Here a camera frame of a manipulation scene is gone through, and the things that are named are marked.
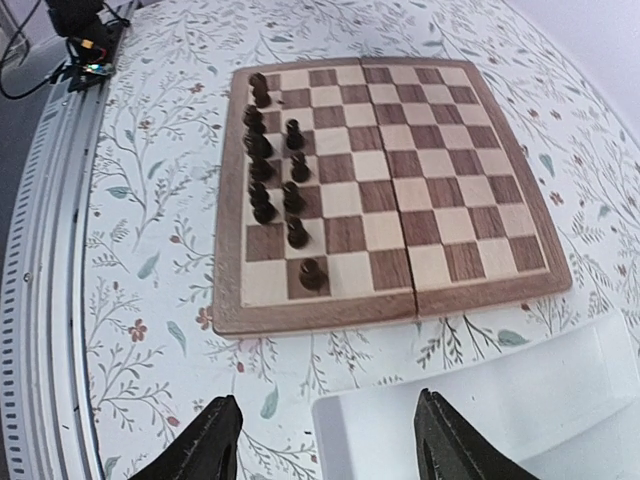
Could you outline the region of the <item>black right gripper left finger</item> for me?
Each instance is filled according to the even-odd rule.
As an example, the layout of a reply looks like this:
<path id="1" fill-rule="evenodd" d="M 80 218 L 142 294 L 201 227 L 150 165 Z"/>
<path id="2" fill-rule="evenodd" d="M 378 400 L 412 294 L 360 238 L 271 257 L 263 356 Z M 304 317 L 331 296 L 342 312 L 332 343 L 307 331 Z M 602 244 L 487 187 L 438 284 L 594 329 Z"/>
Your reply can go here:
<path id="1" fill-rule="evenodd" d="M 237 477 L 242 412 L 233 395 L 214 398 L 138 480 L 225 480 Z"/>

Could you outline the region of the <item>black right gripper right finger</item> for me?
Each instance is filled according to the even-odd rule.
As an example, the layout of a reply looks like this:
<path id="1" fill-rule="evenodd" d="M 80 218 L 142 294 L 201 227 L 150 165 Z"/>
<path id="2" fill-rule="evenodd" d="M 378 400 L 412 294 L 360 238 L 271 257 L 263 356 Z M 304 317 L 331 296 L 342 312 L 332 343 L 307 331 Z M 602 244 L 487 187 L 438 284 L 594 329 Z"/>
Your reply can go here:
<path id="1" fill-rule="evenodd" d="M 532 479 L 436 391 L 423 389 L 414 416 L 421 479 Z"/>

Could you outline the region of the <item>dark pawn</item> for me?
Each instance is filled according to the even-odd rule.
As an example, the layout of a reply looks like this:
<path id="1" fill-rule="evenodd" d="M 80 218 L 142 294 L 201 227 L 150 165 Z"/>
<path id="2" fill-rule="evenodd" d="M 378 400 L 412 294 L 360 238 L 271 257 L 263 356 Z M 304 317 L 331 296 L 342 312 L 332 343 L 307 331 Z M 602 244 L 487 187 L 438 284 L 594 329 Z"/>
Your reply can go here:
<path id="1" fill-rule="evenodd" d="M 301 261 L 298 271 L 298 279 L 301 286 L 308 291 L 329 291 L 328 276 L 320 261 L 317 259 L 305 258 Z"/>

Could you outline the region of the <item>dark chess piece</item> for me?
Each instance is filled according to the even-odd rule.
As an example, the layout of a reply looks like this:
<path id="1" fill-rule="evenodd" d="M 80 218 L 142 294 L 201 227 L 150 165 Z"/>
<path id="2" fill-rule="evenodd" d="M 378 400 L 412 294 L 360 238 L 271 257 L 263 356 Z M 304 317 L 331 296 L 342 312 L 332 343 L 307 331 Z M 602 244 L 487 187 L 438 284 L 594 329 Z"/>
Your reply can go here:
<path id="1" fill-rule="evenodd" d="M 247 130 L 243 136 L 243 143 L 251 158 L 268 159 L 273 155 L 273 147 L 263 134 Z"/>
<path id="2" fill-rule="evenodd" d="M 242 116 L 242 122 L 247 128 L 247 132 L 253 135 L 264 135 L 266 126 L 263 122 L 263 114 L 253 104 L 245 106 Z"/>
<path id="3" fill-rule="evenodd" d="M 253 181 L 248 189 L 254 219 L 261 225 L 270 223 L 276 216 L 276 209 L 263 183 Z"/>
<path id="4" fill-rule="evenodd" d="M 302 151 L 297 151 L 291 155 L 291 178 L 294 182 L 304 183 L 310 177 L 310 170 L 307 165 L 306 156 Z"/>
<path id="5" fill-rule="evenodd" d="M 285 144 L 290 151 L 300 151 L 305 146 L 305 138 L 296 119 L 288 119 L 285 123 Z"/>
<path id="6" fill-rule="evenodd" d="M 260 72 L 255 72 L 249 77 L 249 85 L 253 101 L 258 109 L 268 108 L 271 103 L 267 78 Z"/>
<path id="7" fill-rule="evenodd" d="M 297 216 L 289 216 L 286 221 L 287 241 L 294 249 L 304 248 L 308 241 L 309 235 L 303 226 L 301 219 Z"/>
<path id="8" fill-rule="evenodd" d="M 300 215 L 306 207 L 306 201 L 298 185 L 293 181 L 285 182 L 282 184 L 282 192 L 285 212 L 290 215 Z"/>
<path id="9" fill-rule="evenodd" d="M 250 157 L 249 174 L 252 182 L 269 182 L 275 173 L 276 170 L 264 157 L 260 155 Z"/>

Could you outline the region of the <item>wooden chessboard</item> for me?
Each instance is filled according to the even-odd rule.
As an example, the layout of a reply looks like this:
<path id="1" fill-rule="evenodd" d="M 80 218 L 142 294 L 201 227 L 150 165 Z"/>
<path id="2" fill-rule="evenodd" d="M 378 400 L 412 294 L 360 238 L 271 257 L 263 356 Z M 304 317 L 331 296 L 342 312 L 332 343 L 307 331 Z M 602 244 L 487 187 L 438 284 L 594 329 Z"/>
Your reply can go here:
<path id="1" fill-rule="evenodd" d="M 276 209 L 259 224 L 243 143 L 249 77 L 272 103 L 258 109 L 276 173 Z M 291 178 L 288 119 L 310 170 L 295 182 L 309 241 L 287 241 L 282 184 Z M 328 292 L 304 289 L 305 258 Z M 232 75 L 221 160 L 212 317 L 226 337 L 416 320 L 536 299 L 571 287 L 540 188 L 477 66 L 376 57 L 299 61 Z"/>

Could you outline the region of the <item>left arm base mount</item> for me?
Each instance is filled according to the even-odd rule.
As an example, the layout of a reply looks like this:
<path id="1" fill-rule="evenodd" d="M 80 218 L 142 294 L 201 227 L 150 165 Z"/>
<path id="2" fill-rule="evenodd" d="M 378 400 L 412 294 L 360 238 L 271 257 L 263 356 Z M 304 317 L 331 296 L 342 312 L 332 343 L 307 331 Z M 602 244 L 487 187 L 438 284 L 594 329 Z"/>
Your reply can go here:
<path id="1" fill-rule="evenodd" d="M 70 65 L 63 69 L 69 92 L 103 84 L 115 72 L 124 32 L 131 26 L 106 1 L 47 1 L 56 33 L 65 40 Z"/>

